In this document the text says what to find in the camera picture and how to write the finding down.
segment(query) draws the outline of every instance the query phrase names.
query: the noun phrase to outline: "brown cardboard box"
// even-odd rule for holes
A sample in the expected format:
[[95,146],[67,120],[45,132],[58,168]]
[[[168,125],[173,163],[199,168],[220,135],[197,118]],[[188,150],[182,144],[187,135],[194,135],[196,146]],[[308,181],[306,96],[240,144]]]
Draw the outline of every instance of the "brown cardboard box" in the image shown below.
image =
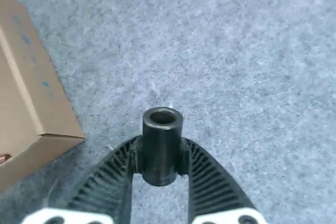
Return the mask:
[[17,0],[0,0],[0,191],[83,141],[34,26]]

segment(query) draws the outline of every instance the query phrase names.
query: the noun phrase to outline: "black metal tube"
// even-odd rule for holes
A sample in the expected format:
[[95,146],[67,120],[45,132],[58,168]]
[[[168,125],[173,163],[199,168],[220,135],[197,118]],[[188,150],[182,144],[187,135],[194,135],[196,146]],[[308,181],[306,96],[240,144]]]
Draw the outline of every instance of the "black metal tube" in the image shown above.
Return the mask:
[[153,108],[143,115],[143,179],[154,186],[173,183],[179,162],[182,114],[170,108]]

